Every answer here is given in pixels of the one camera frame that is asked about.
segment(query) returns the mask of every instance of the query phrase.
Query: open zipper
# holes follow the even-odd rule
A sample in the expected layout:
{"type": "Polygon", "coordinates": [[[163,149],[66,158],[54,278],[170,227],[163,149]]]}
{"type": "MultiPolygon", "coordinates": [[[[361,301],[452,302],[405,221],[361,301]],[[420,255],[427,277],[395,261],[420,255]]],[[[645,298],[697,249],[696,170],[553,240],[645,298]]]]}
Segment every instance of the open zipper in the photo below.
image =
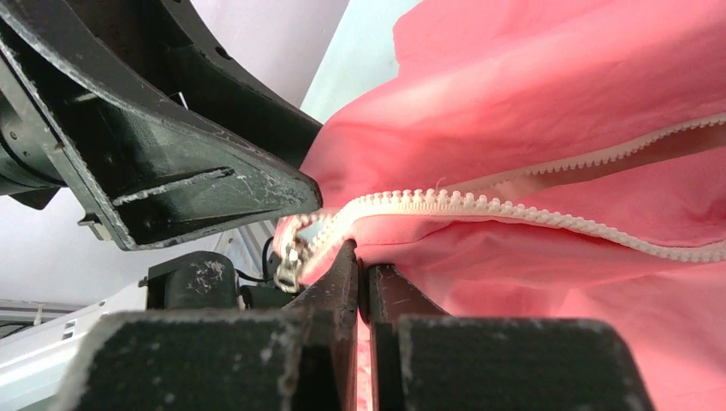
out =
{"type": "Polygon", "coordinates": [[[726,259],[726,241],[703,247],[663,247],[642,241],[605,224],[574,217],[556,211],[538,210],[512,201],[487,198],[474,193],[462,194],[463,190],[480,193],[497,184],[522,176],[546,175],[568,170],[581,170],[628,158],[651,144],[682,131],[706,128],[726,123],[726,114],[709,116],[685,122],[647,134],[627,143],[588,154],[542,163],[531,167],[487,176],[470,182],[455,184],[447,189],[404,190],[361,196],[348,202],[338,213],[324,212],[293,216],[281,234],[283,263],[277,270],[275,282],[287,292],[300,289],[299,279],[304,277],[331,249],[342,244],[353,224],[365,217],[416,215],[432,217],[481,217],[521,220],[529,224],[568,229],[573,232],[601,237],[650,255],[683,262],[714,262],[726,259]],[[298,236],[312,223],[322,222],[324,227],[311,241],[298,236]]]}

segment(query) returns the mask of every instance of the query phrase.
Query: screw hole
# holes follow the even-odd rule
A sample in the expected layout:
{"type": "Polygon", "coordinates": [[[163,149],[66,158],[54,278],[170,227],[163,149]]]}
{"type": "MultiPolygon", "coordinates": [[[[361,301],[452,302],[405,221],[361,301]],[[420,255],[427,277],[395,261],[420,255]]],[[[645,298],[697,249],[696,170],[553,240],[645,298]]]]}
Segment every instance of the screw hole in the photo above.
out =
{"type": "Polygon", "coordinates": [[[229,54],[227,54],[227,51],[221,45],[218,45],[217,47],[215,47],[214,50],[217,51],[218,55],[226,58],[227,60],[232,60],[232,57],[230,57],[229,54]]]}

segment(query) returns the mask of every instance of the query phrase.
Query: white wall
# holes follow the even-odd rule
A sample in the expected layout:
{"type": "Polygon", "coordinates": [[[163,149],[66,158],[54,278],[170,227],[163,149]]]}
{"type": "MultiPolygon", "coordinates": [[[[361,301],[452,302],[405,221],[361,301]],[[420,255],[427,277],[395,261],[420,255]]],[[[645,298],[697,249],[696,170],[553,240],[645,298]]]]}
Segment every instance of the white wall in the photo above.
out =
{"type": "MultiPolygon", "coordinates": [[[[227,52],[299,105],[348,0],[193,0],[227,52]]],[[[149,265],[217,236],[153,252],[127,253],[76,225],[83,211],[67,190],[43,211],[0,197],[0,300],[90,304],[142,278],[149,265]]]]}

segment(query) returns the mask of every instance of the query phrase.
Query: metal zipper pull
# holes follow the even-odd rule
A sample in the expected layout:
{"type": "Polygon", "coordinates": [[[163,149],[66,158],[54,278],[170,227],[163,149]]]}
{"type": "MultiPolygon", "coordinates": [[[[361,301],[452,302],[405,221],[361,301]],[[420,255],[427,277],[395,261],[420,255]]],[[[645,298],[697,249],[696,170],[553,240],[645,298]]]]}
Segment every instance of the metal zipper pull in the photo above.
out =
{"type": "Polygon", "coordinates": [[[295,237],[283,249],[282,262],[275,273],[275,285],[286,293],[300,291],[300,275],[310,257],[307,241],[295,237]]]}

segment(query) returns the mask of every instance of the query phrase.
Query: pink fabric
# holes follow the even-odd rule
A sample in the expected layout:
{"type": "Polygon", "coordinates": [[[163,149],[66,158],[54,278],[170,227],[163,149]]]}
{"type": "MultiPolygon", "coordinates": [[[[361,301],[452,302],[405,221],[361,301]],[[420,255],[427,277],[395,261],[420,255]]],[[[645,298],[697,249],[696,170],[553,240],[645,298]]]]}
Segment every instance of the pink fabric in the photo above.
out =
{"type": "MultiPolygon", "coordinates": [[[[724,33],[722,0],[425,0],[396,24],[399,76],[335,114],[302,170],[326,207],[340,207],[726,113],[724,33]]],[[[726,135],[704,130],[659,146],[676,158],[511,197],[667,247],[722,241],[726,149],[673,155],[726,135]]],[[[726,403],[726,263],[674,262],[506,219],[370,217],[348,236],[367,264],[397,264],[453,314],[607,321],[661,411],[726,403]]]]}

